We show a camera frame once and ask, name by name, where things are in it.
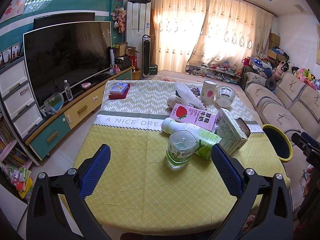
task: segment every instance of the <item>drawer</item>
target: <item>drawer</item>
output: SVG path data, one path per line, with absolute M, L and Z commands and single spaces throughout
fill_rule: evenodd
M 39 157 L 43 159 L 70 130 L 65 115 L 61 114 L 44 128 L 30 144 Z
M 5 101 L 4 105 L 7 108 L 8 114 L 13 120 L 23 109 L 30 106 L 35 99 L 31 93 L 30 84 L 26 84 L 18 91 L 14 92 Z
M 9 94 L 10 91 L 27 81 L 26 68 L 24 60 L 7 69 L 0 75 L 0 93 L 1 96 Z
M 95 96 L 96 95 L 93 95 L 93 92 L 90 93 L 64 112 L 71 129 L 96 109 L 97 106 L 93 100 Z
M 124 72 L 123 74 L 117 76 L 115 79 L 116 80 L 132 80 L 132 71 L 131 71 L 131 69 L 128 70 L 127 72 Z
M 102 104 L 103 92 L 104 92 L 105 87 L 106 87 L 106 85 L 103 85 L 91 93 L 93 95 L 93 101 L 95 101 L 95 103 L 96 103 L 96 107 L 98 107 Z
M 21 138 L 24 138 L 28 134 L 28 132 L 41 121 L 42 116 L 38 110 L 37 105 L 34 104 L 28 111 L 20 116 L 13 123 L 13 125 L 15 126 L 17 132 L 20 134 Z

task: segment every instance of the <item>tower fan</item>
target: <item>tower fan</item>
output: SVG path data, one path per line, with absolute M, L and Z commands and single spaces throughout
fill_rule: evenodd
M 142 75 L 150 75 L 150 36 L 146 34 L 142 36 Z

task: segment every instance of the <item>drawer handle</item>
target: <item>drawer handle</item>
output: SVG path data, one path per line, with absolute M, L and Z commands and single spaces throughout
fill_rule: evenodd
M 58 131 L 54 131 L 53 134 L 46 139 L 47 143 L 50 143 L 57 135 Z
M 84 107 L 82 107 L 79 111 L 78 114 L 81 114 L 84 110 L 86 110 L 88 108 L 87 105 L 85 105 Z
M 26 109 L 26 108 L 28 108 L 28 105 L 25 105 L 23 108 L 21 108 L 21 109 L 18 111 L 18 115 L 19 115 L 24 109 Z
M 20 83 L 15 84 L 12 88 L 9 89 L 9 92 L 11 92 L 12 90 L 14 90 L 15 88 L 17 88 L 20 85 L 21 85 Z
M 68 119 L 68 122 L 71 123 L 71 118 L 70 118 L 70 115 L 68 114 L 67 114 L 67 119 Z
M 28 133 L 37 126 L 38 124 L 34 124 L 29 130 L 28 130 Z

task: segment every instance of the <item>strawberry milk carton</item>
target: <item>strawberry milk carton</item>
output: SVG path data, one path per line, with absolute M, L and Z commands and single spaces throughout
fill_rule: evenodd
M 170 118 L 177 122 L 192 123 L 203 129 L 212 131 L 216 120 L 216 114 L 190 106 L 175 104 L 170 114 Z

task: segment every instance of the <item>black television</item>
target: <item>black television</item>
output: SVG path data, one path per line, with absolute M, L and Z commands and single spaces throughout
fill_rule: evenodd
M 110 22 L 65 23 L 33 30 L 23 35 L 25 62 L 38 106 L 64 80 L 71 88 L 110 68 Z
M 33 29 L 39 29 L 51 25 L 71 22 L 94 21 L 96 14 L 94 12 L 76 12 L 76 13 L 58 13 L 42 16 L 33 19 Z

